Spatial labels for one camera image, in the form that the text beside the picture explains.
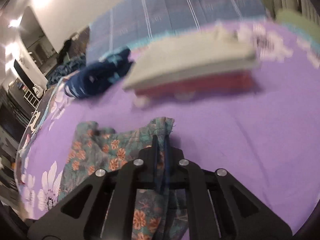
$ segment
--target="green floral cloth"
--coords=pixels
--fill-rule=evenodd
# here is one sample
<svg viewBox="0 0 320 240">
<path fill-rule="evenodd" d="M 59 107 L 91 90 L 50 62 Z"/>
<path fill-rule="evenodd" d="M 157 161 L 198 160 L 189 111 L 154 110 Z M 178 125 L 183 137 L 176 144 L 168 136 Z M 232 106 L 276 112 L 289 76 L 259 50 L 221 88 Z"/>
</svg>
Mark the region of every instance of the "green floral cloth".
<svg viewBox="0 0 320 240">
<path fill-rule="evenodd" d="M 157 180 L 164 175 L 164 137 L 172 131 L 174 119 L 160 117 L 137 130 L 115 133 L 112 128 L 98 130 L 96 122 L 80 123 L 60 184 L 58 201 L 81 184 L 97 169 L 115 171 L 138 157 L 139 150 L 150 147 L 158 136 L 160 160 Z M 132 239 L 180 239 L 188 227 L 184 191 L 137 190 Z"/>
</svg>

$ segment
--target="bed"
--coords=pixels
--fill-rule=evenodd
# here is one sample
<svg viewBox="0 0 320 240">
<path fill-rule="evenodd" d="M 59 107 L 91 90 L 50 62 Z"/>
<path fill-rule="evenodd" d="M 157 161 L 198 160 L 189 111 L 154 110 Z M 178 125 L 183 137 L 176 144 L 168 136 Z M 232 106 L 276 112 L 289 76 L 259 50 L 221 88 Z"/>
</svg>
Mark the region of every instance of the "bed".
<svg viewBox="0 0 320 240">
<path fill-rule="evenodd" d="M 16 182 L 29 217 L 49 208 L 38 192 L 59 184 L 78 123 L 96 121 L 117 132 L 151 119 L 175 119 L 173 146 L 201 168 L 225 168 L 296 233 L 320 199 L 319 54 L 308 38 L 266 20 L 260 0 L 125 0 L 90 25 L 87 63 L 123 45 L 137 59 L 152 40 L 223 25 L 254 42 L 258 89 L 245 94 L 198 94 L 190 102 L 161 98 L 132 105 L 122 82 L 99 97 L 75 100 L 64 81 L 47 91 L 20 143 Z"/>
</svg>

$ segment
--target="metal bolt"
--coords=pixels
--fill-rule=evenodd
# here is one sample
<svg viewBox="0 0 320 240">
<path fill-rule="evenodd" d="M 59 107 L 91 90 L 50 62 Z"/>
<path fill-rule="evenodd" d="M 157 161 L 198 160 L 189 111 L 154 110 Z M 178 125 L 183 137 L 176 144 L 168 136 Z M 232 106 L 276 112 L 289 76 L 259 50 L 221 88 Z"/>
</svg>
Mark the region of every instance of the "metal bolt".
<svg viewBox="0 0 320 240">
<path fill-rule="evenodd" d="M 99 170 L 96 170 L 96 176 L 97 177 L 102 177 L 106 174 L 106 171 L 104 169 L 99 169 Z"/>
<path fill-rule="evenodd" d="M 143 165 L 143 160 L 142 159 L 135 159 L 133 161 L 133 164 L 136 166 L 141 166 L 141 165 Z"/>
<path fill-rule="evenodd" d="M 218 169 L 217 174 L 218 174 L 218 176 L 224 177 L 228 174 L 228 172 L 225 169 Z"/>
<path fill-rule="evenodd" d="M 185 160 L 185 159 L 181 159 L 181 160 L 179 161 L 179 165 L 181 165 L 181 166 L 187 166 L 187 165 L 189 165 L 189 161 L 188 161 L 188 160 Z"/>
</svg>

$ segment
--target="dark blue crumpled cloth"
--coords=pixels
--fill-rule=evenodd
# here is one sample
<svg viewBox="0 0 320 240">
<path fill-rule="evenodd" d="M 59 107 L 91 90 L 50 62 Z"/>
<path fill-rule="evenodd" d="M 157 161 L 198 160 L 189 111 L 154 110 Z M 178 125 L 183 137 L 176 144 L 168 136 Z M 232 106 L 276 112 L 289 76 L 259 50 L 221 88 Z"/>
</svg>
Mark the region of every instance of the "dark blue crumpled cloth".
<svg viewBox="0 0 320 240">
<path fill-rule="evenodd" d="M 109 55 L 103 62 L 94 62 L 70 77 L 64 91 L 67 96 L 87 98 L 106 91 L 124 77 L 133 62 L 128 60 L 130 49 L 126 47 L 117 54 Z"/>
<path fill-rule="evenodd" d="M 59 82 L 60 78 L 71 74 L 76 70 L 85 68 L 86 58 L 85 55 L 72 58 L 68 63 L 58 66 L 50 75 L 47 83 L 47 89 Z"/>
</svg>

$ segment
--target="folded beige cloth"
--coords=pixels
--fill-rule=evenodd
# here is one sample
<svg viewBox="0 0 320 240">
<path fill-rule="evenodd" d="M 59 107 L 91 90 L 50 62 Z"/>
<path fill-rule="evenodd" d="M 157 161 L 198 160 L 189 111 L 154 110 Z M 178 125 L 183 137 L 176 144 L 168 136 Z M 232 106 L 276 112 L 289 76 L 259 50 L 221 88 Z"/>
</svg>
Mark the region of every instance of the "folded beige cloth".
<svg viewBox="0 0 320 240">
<path fill-rule="evenodd" d="M 127 74 L 123 89 L 146 89 L 161 84 L 257 66 L 251 44 L 222 26 L 151 43 Z"/>
</svg>

